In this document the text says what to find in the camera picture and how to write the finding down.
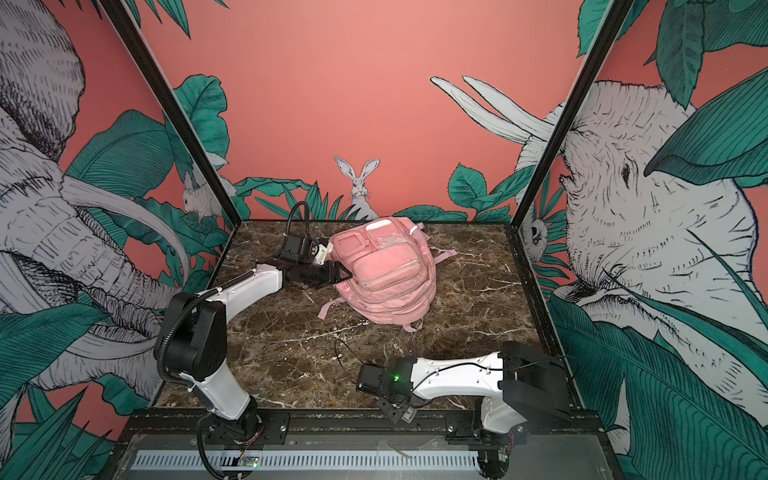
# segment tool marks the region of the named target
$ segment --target black cable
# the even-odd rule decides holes
[[[336,340],[333,342],[333,353],[336,355],[336,361],[339,362],[339,366],[341,367],[341,370],[344,371],[344,375],[346,375],[346,378],[349,380],[349,383],[352,383],[353,385],[356,386],[357,383],[354,380],[352,380],[352,376],[349,374],[349,372],[347,372],[346,368],[344,368],[344,365],[341,363],[341,353],[339,353],[339,342],[343,342],[344,345],[346,345],[346,342],[344,342],[344,340],[340,339],[339,337],[336,337]],[[349,349],[349,351],[357,359],[358,362],[362,363],[362,361],[357,358],[357,355],[355,355],[355,352],[351,348],[349,348],[349,345],[346,345],[346,348]]]
[[[165,357],[168,354],[168,347],[170,346],[170,341],[176,335],[176,331],[178,331],[179,328],[184,324],[184,321],[187,319],[187,317],[197,307],[202,305],[203,302],[205,302],[205,300],[211,298],[214,295],[217,295],[219,293],[219,289],[222,289],[222,290],[227,289],[233,285],[238,284],[239,282],[243,281],[244,279],[252,275],[253,275],[253,271],[245,272],[242,275],[239,275],[238,277],[233,278],[228,282],[225,282],[223,285],[220,285],[217,288],[208,290],[202,295],[199,295],[193,298],[189,302],[189,304],[185,306],[183,310],[181,310],[181,313],[179,313],[179,316],[176,317],[176,321],[174,322],[173,326],[170,328],[166,336],[164,336],[163,339],[161,340],[160,348],[157,351],[157,373],[160,374],[160,378],[162,378],[166,382],[176,383],[178,385],[183,385],[186,387],[190,387],[193,385],[193,383],[190,380],[182,379],[181,377],[171,375],[170,372],[168,371],[165,365]]]
[[[288,241],[288,234],[290,233],[290,224],[293,221],[293,215],[296,213],[296,211],[299,209],[299,207],[304,206],[304,229],[306,230],[306,235],[308,237],[312,237],[310,235],[310,206],[305,202],[304,200],[301,200],[299,202],[296,202],[293,205],[293,208],[290,209],[290,212],[288,213],[288,224],[286,225],[286,234],[283,238],[283,248],[286,247],[286,242]]]
[[[537,361],[535,361],[535,362],[526,363],[525,365],[516,366],[516,367],[515,367],[515,368],[513,368],[513,369],[492,369],[491,367],[483,366],[483,365],[480,365],[479,363],[475,363],[475,362],[461,362],[461,363],[456,363],[455,365],[449,365],[449,366],[446,366],[444,369],[438,369],[438,370],[435,370],[434,372],[430,372],[429,374],[427,374],[427,376],[425,376],[423,379],[421,379],[421,380],[419,381],[419,383],[417,383],[417,384],[416,384],[416,385],[415,385],[415,386],[414,386],[414,387],[411,389],[410,393],[412,393],[412,394],[413,394],[413,393],[416,391],[416,389],[417,389],[417,388],[419,388],[419,387],[421,386],[421,384],[422,384],[422,383],[424,383],[424,382],[425,382],[425,381],[426,381],[426,380],[427,380],[429,377],[431,377],[431,376],[435,375],[436,373],[444,372],[444,371],[446,371],[446,370],[450,370],[450,369],[452,369],[452,368],[455,368],[455,367],[457,367],[457,366],[472,365],[472,366],[476,366],[476,367],[479,367],[479,368],[481,368],[481,369],[485,369],[485,370],[491,370],[492,372],[512,372],[512,371],[515,371],[515,370],[524,369],[525,367],[529,367],[529,366],[531,366],[531,365],[536,365],[537,363],[541,363],[541,362],[547,362],[548,360],[554,360],[554,359],[564,359],[564,358],[572,358],[572,359],[573,359],[574,357],[573,357],[573,356],[570,356],[570,355],[558,355],[558,356],[549,356],[549,357],[547,357],[547,358],[545,358],[545,359],[537,360]]]
[[[238,472],[235,477],[232,477],[231,475],[221,475],[219,472],[214,470],[214,466],[210,464],[208,461],[208,455],[205,453],[205,444],[203,443],[203,424],[206,420],[208,420],[211,416],[213,416],[213,413],[208,412],[206,415],[203,415],[200,417],[199,420],[197,420],[197,427],[195,428],[195,436],[197,437],[197,452],[200,454],[200,460],[203,462],[203,467],[205,467],[206,471],[211,474],[214,478],[217,478],[217,480],[229,480],[232,478],[233,480],[235,478],[245,478],[248,475],[250,475],[250,472]]]

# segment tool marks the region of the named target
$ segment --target rabbit ear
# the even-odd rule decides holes
[[[184,188],[190,191],[192,190],[192,176],[190,176],[189,172],[184,174]]]
[[[366,165],[362,168],[362,173],[360,174],[360,178],[368,177],[370,174],[373,173],[373,171],[377,168],[379,168],[379,164],[381,162],[378,158],[374,158],[372,160],[368,160],[366,162]]]
[[[352,180],[355,180],[355,169],[352,168],[352,165],[346,163],[346,160],[343,158],[334,157],[333,160],[336,161],[336,164],[339,165],[339,170],[341,170],[341,173],[347,177],[351,178]]]

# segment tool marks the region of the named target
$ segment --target wallpaper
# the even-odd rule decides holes
[[[0,170],[0,478],[93,478],[230,231],[97,2],[0,0]]]
[[[526,254],[627,478],[768,478],[768,3],[632,15]]]
[[[174,88],[210,82],[180,100],[253,219],[509,221],[603,14],[580,38],[559,0],[126,3]]]

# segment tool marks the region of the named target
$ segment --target jungle mural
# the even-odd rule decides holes
[[[609,3],[583,2],[582,45]],[[705,53],[768,46],[768,3],[638,0],[621,34],[648,5],[663,7],[647,62],[662,84],[593,85],[521,237],[628,478],[768,478],[768,308],[749,200],[768,180],[768,68],[690,103]],[[438,85],[518,143],[558,114],[522,116],[491,92],[500,121]]]
[[[83,64],[54,6],[0,0],[3,479],[78,480],[101,470],[113,432],[95,435],[87,419],[76,425],[78,407],[86,417],[104,408],[130,415],[152,401],[160,378],[151,350],[164,308],[175,293],[207,286],[230,236],[167,122],[125,111],[60,164],[84,115],[81,96],[94,65]],[[99,35],[115,35],[102,24]],[[206,147],[214,164],[228,145],[226,126],[216,121],[216,87],[215,78],[196,76],[177,89],[199,105],[193,118],[212,125]],[[189,186],[175,204],[156,198],[174,182],[173,170]],[[131,242],[164,259],[158,278],[126,253]],[[94,384],[102,406],[84,402]],[[78,385],[85,389],[57,408],[51,398]],[[26,409],[31,415],[20,413]]]

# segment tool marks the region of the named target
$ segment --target brown marble surface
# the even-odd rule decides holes
[[[330,237],[351,227],[316,223],[313,235]],[[214,284],[234,278],[266,260],[280,246],[284,222],[248,222],[237,232]],[[440,263],[438,289],[424,326],[376,325],[349,306],[334,306],[325,320],[320,307],[338,296],[321,290],[284,288],[245,309],[229,324],[227,362],[242,387],[265,407],[375,408],[375,399],[355,390],[339,366],[334,336],[345,340],[362,361],[383,364],[398,356],[457,359],[487,354],[505,340],[539,344],[504,229],[498,225],[429,224],[434,255],[454,249]],[[353,379],[359,363],[339,344],[341,362]],[[157,406],[199,406],[184,389],[166,386]],[[430,408],[472,406],[471,399],[447,397]]]

